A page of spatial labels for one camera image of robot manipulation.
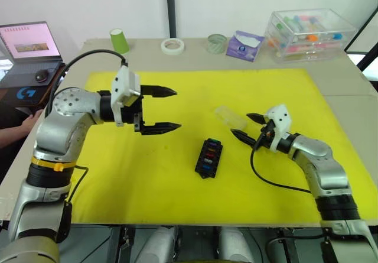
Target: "keyboard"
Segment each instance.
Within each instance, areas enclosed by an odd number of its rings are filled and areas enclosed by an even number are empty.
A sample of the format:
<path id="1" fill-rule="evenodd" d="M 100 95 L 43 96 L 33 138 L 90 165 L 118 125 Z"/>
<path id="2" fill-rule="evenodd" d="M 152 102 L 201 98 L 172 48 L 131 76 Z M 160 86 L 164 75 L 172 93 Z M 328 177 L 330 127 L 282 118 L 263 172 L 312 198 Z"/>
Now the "keyboard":
<path id="1" fill-rule="evenodd" d="M 12 67 L 9 73 L 12 74 L 34 74 L 39 70 L 48 70 L 50 73 L 54 73 L 60 65 L 58 62 L 42 62 L 42 63 L 30 63 L 30 64 L 16 64 Z"/>

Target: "yellow ring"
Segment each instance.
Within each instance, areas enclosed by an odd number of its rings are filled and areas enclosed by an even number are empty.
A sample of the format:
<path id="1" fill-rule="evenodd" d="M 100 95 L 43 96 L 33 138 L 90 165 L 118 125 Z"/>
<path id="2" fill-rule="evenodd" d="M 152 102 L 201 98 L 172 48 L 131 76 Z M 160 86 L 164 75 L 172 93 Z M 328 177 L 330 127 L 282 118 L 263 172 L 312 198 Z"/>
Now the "yellow ring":
<path id="1" fill-rule="evenodd" d="M 35 157 L 31 157 L 31 162 L 42 167 L 52 168 L 54 171 L 63 171 L 65 168 L 71 168 L 76 165 L 76 162 L 72 163 L 52 163 L 50 161 L 38 160 Z"/>

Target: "laptop screen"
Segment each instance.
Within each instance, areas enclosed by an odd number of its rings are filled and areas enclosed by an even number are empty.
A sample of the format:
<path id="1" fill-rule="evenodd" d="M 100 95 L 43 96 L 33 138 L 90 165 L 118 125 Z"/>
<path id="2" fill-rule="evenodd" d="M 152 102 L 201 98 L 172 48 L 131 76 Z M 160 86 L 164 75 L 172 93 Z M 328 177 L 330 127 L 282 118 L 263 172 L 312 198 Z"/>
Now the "laptop screen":
<path id="1" fill-rule="evenodd" d="M 0 26 L 0 37 L 14 59 L 59 56 L 46 22 Z"/>

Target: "clear plastic container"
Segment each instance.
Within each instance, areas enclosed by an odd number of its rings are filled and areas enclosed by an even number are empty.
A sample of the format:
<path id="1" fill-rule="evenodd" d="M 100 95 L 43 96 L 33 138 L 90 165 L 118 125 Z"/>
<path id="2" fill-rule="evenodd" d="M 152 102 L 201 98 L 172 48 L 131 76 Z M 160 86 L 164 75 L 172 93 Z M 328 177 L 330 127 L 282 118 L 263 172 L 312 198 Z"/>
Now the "clear plastic container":
<path id="1" fill-rule="evenodd" d="M 356 31 L 331 9 L 275 11 L 265 41 L 277 62 L 328 59 L 340 54 Z"/>

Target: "masking tape roll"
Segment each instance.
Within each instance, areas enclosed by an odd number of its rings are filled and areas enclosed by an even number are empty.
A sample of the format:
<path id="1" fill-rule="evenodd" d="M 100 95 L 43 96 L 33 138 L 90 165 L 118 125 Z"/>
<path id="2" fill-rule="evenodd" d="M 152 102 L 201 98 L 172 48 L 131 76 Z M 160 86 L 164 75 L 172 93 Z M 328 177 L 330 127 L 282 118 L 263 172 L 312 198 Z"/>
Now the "masking tape roll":
<path id="1" fill-rule="evenodd" d="M 184 52 L 184 42 L 178 38 L 168 38 L 161 42 L 161 50 L 167 55 L 179 55 Z"/>

